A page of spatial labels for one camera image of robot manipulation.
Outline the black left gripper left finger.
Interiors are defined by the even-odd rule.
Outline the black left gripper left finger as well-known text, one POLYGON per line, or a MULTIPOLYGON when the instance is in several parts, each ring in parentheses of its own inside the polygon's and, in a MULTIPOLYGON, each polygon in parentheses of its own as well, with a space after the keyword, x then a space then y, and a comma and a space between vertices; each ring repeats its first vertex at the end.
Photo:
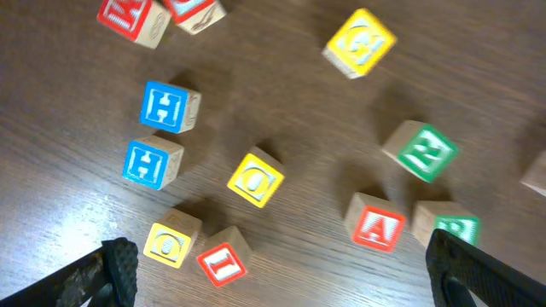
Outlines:
POLYGON ((137 294, 137 244, 119 237, 17 293, 2 306, 124 306, 137 294))

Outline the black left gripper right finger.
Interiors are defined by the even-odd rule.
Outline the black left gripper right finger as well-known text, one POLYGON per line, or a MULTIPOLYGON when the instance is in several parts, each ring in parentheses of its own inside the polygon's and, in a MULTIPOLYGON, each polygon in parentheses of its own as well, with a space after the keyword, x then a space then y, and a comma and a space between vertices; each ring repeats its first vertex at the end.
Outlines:
POLYGON ((435 229, 426 252, 436 307, 545 307, 545 285, 453 234, 435 229))

